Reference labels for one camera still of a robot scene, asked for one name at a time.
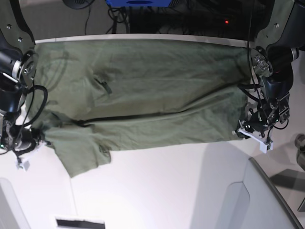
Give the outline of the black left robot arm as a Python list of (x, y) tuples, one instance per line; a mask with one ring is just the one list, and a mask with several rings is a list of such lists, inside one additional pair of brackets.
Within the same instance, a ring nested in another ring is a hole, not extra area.
[(289, 114), (289, 91), (294, 75), (291, 63), (305, 45), (305, 2), (303, 0), (264, 0), (265, 16), (258, 26), (251, 50), (251, 62), (261, 91), (257, 111), (245, 120), (246, 131), (264, 133)]

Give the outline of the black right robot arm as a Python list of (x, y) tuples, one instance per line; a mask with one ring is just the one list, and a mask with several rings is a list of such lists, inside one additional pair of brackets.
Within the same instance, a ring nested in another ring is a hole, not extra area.
[(17, 0), (0, 2), (0, 146), (18, 145), (22, 130), (15, 127), (33, 78), (38, 54), (35, 39)]

